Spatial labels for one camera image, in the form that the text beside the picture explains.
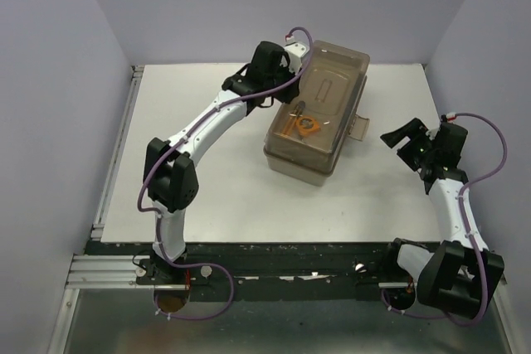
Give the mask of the orange tape measure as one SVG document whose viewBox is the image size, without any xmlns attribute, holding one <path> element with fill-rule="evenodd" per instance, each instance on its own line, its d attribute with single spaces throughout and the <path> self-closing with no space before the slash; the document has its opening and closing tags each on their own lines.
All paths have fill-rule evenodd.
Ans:
<svg viewBox="0 0 531 354">
<path fill-rule="evenodd" d="M 309 115 L 302 115 L 297 118 L 295 127 L 301 138 L 307 138 L 321 130 L 319 121 Z"/>
</svg>

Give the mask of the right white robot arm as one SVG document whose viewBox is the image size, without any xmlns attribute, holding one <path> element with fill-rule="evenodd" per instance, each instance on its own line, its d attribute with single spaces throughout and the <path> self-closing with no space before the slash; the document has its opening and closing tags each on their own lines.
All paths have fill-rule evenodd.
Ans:
<svg viewBox="0 0 531 354">
<path fill-rule="evenodd" d="M 436 213 L 441 243 L 435 250 L 396 238 L 382 259 L 382 272 L 398 281 L 408 275 L 418 302 L 467 323 L 483 318 L 504 272 L 502 256 L 481 237 L 470 205 L 474 181 L 460 168 L 468 137 L 456 114 L 441 117 L 436 129 L 414 118 L 381 135 L 424 184 Z"/>
</svg>

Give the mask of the beige tool box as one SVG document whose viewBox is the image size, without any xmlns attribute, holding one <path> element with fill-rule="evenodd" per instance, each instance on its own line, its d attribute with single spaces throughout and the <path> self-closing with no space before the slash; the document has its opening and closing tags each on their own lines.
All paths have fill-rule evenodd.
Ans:
<svg viewBox="0 0 531 354">
<path fill-rule="evenodd" d="M 369 63 L 366 53 L 325 41 L 314 43 L 299 96 L 279 107 L 265 137 L 263 153 L 271 170 L 318 187 L 324 184 L 355 124 Z M 302 115 L 314 117 L 321 127 L 307 138 L 301 138 L 295 126 L 290 136 L 282 134 L 299 101 L 305 102 Z"/>
</svg>

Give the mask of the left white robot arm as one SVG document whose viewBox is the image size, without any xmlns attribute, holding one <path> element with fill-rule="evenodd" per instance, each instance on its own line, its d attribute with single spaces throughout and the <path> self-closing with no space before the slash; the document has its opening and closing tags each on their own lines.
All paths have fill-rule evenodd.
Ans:
<svg viewBox="0 0 531 354">
<path fill-rule="evenodd" d="M 230 127 L 266 99 L 291 101 L 299 93 L 311 50 L 291 35 L 283 46 L 261 41 L 251 61 L 223 81 L 215 99 L 188 126 L 166 140 L 149 142 L 137 207 L 156 217 L 153 252 L 160 259 L 155 273 L 163 282 L 173 284 L 183 276 L 179 258 L 186 250 L 184 219 L 198 193 L 198 163 Z"/>
</svg>

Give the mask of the orange black utility knife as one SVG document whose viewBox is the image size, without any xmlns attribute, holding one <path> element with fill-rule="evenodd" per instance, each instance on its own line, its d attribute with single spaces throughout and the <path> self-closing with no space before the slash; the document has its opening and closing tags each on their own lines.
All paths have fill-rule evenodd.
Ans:
<svg viewBox="0 0 531 354">
<path fill-rule="evenodd" d="M 298 120 L 298 118 L 302 115 L 305 108 L 305 102 L 299 101 L 297 105 L 290 111 L 289 118 L 282 130 L 282 134 L 285 136 L 290 136 L 291 132 L 294 129 L 294 126 Z"/>
</svg>

